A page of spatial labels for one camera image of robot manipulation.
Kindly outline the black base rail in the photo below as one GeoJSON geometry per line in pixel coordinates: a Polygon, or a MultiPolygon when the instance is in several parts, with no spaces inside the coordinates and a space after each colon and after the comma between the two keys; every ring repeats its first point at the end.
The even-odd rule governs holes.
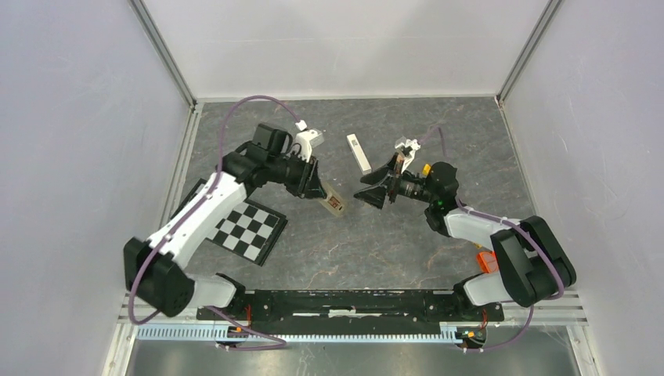
{"type": "Polygon", "coordinates": [[[223,312],[265,334],[437,334],[441,323],[501,322],[500,303],[472,306],[451,290],[254,290],[223,312]]]}

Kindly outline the orange translucent semicircle block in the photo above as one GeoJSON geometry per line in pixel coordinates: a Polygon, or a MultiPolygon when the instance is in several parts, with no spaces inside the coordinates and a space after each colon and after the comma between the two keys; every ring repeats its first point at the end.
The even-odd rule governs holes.
{"type": "Polygon", "coordinates": [[[499,270],[496,255],[493,251],[479,252],[476,261],[483,273],[495,273],[499,270]]]}

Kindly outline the black white checkerboard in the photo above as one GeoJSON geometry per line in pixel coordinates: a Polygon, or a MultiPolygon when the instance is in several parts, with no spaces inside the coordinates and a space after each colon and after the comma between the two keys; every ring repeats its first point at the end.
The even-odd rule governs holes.
{"type": "Polygon", "coordinates": [[[206,203],[186,218],[177,232],[178,262],[186,265],[199,244],[208,240],[258,266],[263,266],[288,223],[287,217],[248,198],[231,175],[200,179],[171,217],[184,219],[199,200],[206,203]]]}

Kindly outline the white black remote control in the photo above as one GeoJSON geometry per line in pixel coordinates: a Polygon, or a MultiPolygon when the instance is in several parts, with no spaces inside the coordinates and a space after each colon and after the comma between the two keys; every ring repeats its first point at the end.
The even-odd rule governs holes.
{"type": "Polygon", "coordinates": [[[319,202],[333,215],[336,215],[337,217],[342,216],[347,207],[345,200],[328,182],[323,181],[321,184],[326,193],[326,197],[319,202]]]}

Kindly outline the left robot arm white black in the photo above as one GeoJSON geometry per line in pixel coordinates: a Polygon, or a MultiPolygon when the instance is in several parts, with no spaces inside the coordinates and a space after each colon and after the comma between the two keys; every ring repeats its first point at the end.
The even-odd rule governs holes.
{"type": "Polygon", "coordinates": [[[214,306],[231,320],[244,313],[246,298],[230,279],[194,276],[184,269],[212,230],[266,183],[281,184],[301,199],[327,197],[312,152],[323,142],[323,133],[305,128],[302,121],[297,126],[293,136],[258,125],[251,140],[223,155],[204,188],[166,225],[145,240],[128,240],[123,248],[124,278],[133,323],[138,321],[137,298],[167,317],[190,306],[214,306]]]}

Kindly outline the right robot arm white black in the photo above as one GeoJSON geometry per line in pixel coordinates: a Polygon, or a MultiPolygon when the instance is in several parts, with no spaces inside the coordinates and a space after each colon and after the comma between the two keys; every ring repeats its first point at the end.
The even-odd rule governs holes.
{"type": "Polygon", "coordinates": [[[577,280],[574,266],[543,218],[508,219],[463,204],[457,196],[457,169],[449,163],[435,162],[428,172],[413,174],[406,170],[405,156],[396,152],[360,182],[364,188],[355,192],[356,199],[378,209],[397,197],[424,202],[432,231],[493,252],[495,272],[467,278],[454,287],[453,311],[463,320],[475,318],[489,303],[515,302],[529,308],[561,298],[577,280]]]}

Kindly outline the white remote battery cover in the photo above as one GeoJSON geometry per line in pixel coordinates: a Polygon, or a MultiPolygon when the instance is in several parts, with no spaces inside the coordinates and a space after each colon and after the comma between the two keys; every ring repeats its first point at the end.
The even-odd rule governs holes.
{"type": "Polygon", "coordinates": [[[372,172],[372,168],[363,148],[361,147],[356,134],[346,135],[348,145],[363,175],[372,172]]]}

